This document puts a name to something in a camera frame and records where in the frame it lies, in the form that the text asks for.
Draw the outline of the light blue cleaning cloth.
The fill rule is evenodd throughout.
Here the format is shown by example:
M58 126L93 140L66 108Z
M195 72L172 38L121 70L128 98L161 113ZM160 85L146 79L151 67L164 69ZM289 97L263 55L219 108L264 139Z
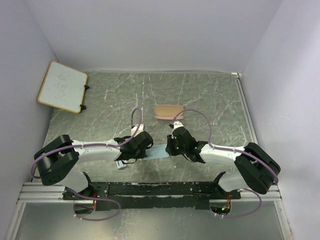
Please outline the light blue cleaning cloth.
M153 145L151 148L146 149L146 157L143 160L154 160L169 157L169 153L166 151L166 144Z

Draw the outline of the pink glasses case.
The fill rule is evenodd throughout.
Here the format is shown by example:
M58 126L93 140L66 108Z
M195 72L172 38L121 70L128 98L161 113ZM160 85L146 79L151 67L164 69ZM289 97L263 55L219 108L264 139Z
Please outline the pink glasses case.
M155 106L155 109L154 109L155 118L159 120L172 121L174 117L183 110L184 110L184 107L180 105L158 104Z

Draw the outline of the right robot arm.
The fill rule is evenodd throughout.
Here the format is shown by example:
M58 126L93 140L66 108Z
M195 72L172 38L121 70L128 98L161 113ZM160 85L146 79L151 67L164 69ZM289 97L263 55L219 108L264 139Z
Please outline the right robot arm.
M167 135L165 151L170 156L184 156L193 163L216 163L236 169L220 173L214 180L212 193L223 199L231 191L250 188L258 194L266 194L277 184L281 172L279 164L254 142L241 147L214 145L196 140L183 126Z

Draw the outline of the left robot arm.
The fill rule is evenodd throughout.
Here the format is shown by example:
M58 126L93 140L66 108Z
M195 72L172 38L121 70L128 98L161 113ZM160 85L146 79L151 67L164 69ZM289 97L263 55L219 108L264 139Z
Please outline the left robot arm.
M35 165L44 186L61 184L71 188L81 199L89 199L94 188L89 177L75 168L76 164L92 161L122 162L146 157L154 140L142 131L136 136L116 137L109 141L80 142L63 134L34 155Z

